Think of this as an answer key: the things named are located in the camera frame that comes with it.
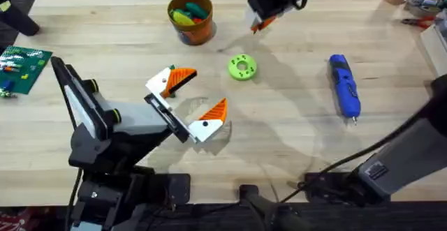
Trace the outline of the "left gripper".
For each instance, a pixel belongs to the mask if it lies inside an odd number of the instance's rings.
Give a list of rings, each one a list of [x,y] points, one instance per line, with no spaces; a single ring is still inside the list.
[[[161,100],[170,97],[187,82],[197,76],[193,68],[165,68],[147,81],[146,87],[152,93],[145,97],[145,104],[121,103],[104,99],[96,80],[91,80],[91,134],[100,140],[123,134],[153,140],[156,134],[176,135],[186,142],[189,134],[192,140],[206,142],[226,122],[228,102],[222,98],[198,120],[187,127],[172,114]]]

